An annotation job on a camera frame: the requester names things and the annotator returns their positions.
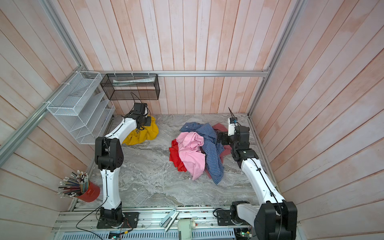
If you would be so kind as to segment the yellow t-shirt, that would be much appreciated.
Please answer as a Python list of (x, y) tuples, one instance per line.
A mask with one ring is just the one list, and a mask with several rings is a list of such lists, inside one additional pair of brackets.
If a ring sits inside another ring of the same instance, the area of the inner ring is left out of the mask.
[(155, 117), (151, 116), (151, 125), (144, 126), (143, 130), (133, 130), (124, 139), (123, 144), (128, 146), (137, 145), (145, 142), (146, 140), (154, 140), (159, 134), (159, 128), (156, 124)]

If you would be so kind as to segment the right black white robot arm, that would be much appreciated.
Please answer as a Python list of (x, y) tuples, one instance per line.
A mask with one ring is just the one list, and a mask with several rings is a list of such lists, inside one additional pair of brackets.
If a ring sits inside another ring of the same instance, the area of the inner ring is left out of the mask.
[(250, 147), (249, 133), (248, 127), (230, 123), (228, 131), (218, 136), (222, 143), (231, 146), (232, 157), (248, 177), (260, 205), (255, 208), (247, 201), (233, 202), (231, 221), (251, 225), (259, 240), (294, 240), (298, 209), (293, 202), (285, 200), (269, 179)]

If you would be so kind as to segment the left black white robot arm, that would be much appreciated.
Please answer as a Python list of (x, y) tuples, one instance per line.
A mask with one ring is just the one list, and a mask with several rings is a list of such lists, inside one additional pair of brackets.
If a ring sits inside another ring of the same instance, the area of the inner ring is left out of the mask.
[(122, 227), (124, 214), (119, 195), (119, 172), (124, 162), (122, 143), (135, 130), (151, 125), (146, 103), (134, 103), (133, 109), (121, 123), (104, 137), (95, 141), (95, 164), (100, 170), (103, 183), (103, 204), (100, 206), (99, 223), (112, 228)]

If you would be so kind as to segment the red cloth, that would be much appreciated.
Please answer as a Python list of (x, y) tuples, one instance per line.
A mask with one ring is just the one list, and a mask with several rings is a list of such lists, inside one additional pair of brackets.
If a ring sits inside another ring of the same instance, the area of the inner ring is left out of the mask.
[(170, 162), (173, 162), (179, 172), (187, 172), (187, 169), (179, 156), (179, 147), (176, 139), (172, 140), (172, 145), (169, 148), (169, 151)]

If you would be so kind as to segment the blue checkered shirt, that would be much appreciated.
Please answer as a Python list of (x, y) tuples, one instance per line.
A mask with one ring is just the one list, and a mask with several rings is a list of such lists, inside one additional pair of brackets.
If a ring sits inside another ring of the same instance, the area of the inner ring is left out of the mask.
[(203, 151), (206, 154), (206, 165), (213, 182), (218, 185), (224, 176), (224, 166), (221, 163), (220, 154), (224, 151), (223, 145), (218, 143), (217, 132), (210, 124), (199, 124), (196, 122), (185, 123), (181, 132), (196, 132), (204, 138)]

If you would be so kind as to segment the pink shirt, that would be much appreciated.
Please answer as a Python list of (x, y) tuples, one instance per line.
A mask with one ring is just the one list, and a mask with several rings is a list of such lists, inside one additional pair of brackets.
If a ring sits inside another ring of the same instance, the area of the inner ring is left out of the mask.
[(192, 180), (198, 179), (205, 170), (206, 155), (200, 147), (204, 145), (204, 138), (196, 132), (182, 132), (176, 138), (179, 157), (191, 174)]

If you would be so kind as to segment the beige plastic box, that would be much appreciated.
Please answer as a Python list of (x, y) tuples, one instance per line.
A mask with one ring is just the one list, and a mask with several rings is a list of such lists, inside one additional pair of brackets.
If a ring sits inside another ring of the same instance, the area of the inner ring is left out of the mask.
[(179, 240), (192, 240), (195, 226), (196, 223), (193, 219), (180, 219), (178, 221)]

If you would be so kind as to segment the horizontal aluminium rail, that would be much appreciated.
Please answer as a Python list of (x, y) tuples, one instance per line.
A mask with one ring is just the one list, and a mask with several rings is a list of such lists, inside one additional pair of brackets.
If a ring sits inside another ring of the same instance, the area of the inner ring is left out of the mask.
[(266, 77), (268, 70), (190, 70), (190, 71), (98, 71), (105, 74), (155, 74), (159, 77)]

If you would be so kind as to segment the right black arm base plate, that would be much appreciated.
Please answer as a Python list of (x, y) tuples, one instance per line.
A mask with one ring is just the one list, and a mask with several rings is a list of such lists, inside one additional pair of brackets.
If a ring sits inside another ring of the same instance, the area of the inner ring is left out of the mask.
[(224, 210), (221, 208), (215, 209), (213, 211), (214, 217), (217, 219), (217, 223), (219, 226), (239, 226), (242, 223), (238, 223), (232, 219), (231, 211)]

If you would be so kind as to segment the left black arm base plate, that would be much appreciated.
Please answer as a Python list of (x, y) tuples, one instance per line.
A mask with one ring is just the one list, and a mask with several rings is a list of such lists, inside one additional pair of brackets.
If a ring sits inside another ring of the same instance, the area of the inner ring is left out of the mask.
[(138, 225), (139, 212), (103, 213), (97, 223), (97, 229), (128, 228), (135, 229)]

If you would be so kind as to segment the silver metal bracket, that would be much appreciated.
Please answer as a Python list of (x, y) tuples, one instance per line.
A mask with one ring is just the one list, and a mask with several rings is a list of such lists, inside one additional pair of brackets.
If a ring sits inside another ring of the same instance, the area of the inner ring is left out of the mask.
[(180, 214), (177, 209), (172, 209), (160, 222), (160, 227), (167, 232)]

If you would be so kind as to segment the left aluminium frame rail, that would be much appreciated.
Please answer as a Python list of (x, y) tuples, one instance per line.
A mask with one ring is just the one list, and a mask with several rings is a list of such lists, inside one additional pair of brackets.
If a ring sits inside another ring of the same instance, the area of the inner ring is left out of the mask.
[(21, 124), (21, 126), (6, 139), (5, 143), (1, 145), (1, 167), (8, 161), (12, 154), (15, 153), (15, 151), (45, 118), (48, 113), (49, 104), (67, 85), (69, 85), (72, 78), (84, 68), (84, 66), (80, 65), (74, 69), (72, 73), (67, 76), (64, 82), (60, 83), (57, 89), (54, 90), (50, 96), (40, 104), (40, 106), (33, 112), (33, 114), (31, 114)]

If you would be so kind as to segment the aluminium frame rail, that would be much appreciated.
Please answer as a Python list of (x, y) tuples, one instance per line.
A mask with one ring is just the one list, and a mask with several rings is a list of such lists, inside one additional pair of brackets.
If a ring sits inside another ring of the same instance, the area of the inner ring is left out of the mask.
[(272, 18), (271, 24), (267, 31), (267, 35), (263, 42), (261, 54), (262, 57), (257, 60), (256, 66), (263, 68), (265, 76), (259, 77), (256, 81), (254, 92), (252, 93), (251, 100), (247, 107), (247, 115), (250, 117), (279, 62), (281, 55), (291, 37), (298, 19), (300, 19), (303, 9), (307, 1), (278, 1), (278, 6), (288, 3), (285, 12), (277, 9)]
[(67, 85), (69, 85), (72, 78), (84, 68), (84, 66), (80, 65), (74, 69), (72, 73), (67, 76), (64, 82), (60, 83), (57, 89), (54, 90), (50, 96), (40, 104), (40, 106), (33, 112), (33, 114), (31, 114), (21, 124), (21, 126), (6, 139), (5, 143), (1, 145), (1, 167), (8, 161), (12, 154), (15, 153), (15, 151), (45, 118), (48, 113), (49, 104)]

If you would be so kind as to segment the right aluminium frame rail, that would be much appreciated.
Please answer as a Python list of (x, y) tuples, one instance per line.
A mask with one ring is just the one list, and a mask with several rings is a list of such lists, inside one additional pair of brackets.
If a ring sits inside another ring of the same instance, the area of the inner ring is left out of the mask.
[(281, 55), (291, 37), (298, 19), (300, 19), (303, 9), (307, 1), (278, 1), (278, 6), (288, 3), (285, 12), (277, 9), (272, 18), (271, 24), (267, 31), (267, 35), (263, 42), (261, 54), (262, 57), (257, 60), (256, 66), (263, 68), (265, 76), (259, 77), (256, 81), (254, 92), (252, 93), (251, 100), (247, 107), (247, 115), (250, 117), (279, 62)]

